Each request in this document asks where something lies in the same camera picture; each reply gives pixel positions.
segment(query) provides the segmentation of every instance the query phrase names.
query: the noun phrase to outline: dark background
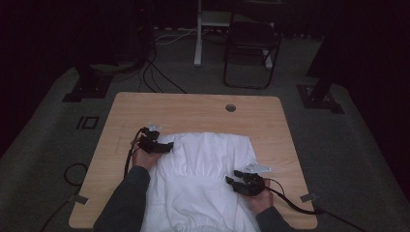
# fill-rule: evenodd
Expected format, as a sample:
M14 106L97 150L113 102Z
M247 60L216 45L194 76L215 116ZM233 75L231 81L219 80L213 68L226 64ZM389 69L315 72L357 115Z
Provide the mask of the dark background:
M323 39L307 75L348 89L388 165L409 198L410 18L405 1L289 0L291 35ZM75 64L136 61L146 26L140 1L3 1L0 12L3 154L48 89ZM232 1L204 0L226 10ZM156 0L154 26L196 26L196 2Z

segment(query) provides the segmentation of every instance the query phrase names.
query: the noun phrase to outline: hand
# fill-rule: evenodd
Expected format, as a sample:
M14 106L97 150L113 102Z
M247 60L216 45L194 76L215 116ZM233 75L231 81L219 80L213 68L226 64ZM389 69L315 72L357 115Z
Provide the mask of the hand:
M265 180L264 182L266 187L269 188L271 186L270 180ZM267 189L264 189L257 196L242 196L248 201L250 208L256 215L259 215L266 209L274 206L274 196Z
M136 142L133 146L136 150L132 155L132 166L142 166L148 171L151 167L157 162L157 160L162 156L160 153L151 153L148 154L144 150L138 147L138 143Z

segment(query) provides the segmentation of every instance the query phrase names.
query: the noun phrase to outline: white cloth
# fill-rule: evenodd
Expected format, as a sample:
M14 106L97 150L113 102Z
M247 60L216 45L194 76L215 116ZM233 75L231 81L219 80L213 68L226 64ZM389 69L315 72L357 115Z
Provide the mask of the white cloth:
M258 231L247 202L225 182L256 162L249 138L212 132L160 136L174 142L151 171L141 231Z

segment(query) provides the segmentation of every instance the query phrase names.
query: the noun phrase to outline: wooden table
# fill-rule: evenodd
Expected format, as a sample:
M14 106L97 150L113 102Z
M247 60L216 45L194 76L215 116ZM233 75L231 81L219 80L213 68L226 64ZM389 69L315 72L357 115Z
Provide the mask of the wooden table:
M235 105L236 110L227 111L228 104ZM71 227L93 226L123 179L131 140L149 123L161 125L161 134L210 131L248 136L258 162L273 168L264 176L280 182L297 206L312 210L311 203L300 199L308 188L278 98L119 93L79 193L89 200L86 205L75 203ZM280 191L274 183L271 187ZM295 212L277 196L275 206L294 228L312 229L317 225L316 216Z

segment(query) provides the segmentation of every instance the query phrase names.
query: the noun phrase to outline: sleeve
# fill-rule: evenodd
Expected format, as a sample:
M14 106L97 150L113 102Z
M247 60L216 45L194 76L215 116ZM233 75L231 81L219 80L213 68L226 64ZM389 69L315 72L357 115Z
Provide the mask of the sleeve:
M134 166L109 198L94 223L94 231L139 231L150 180L147 169Z
M281 216L274 207L268 208L256 216L257 223L261 232L287 232L296 231Z

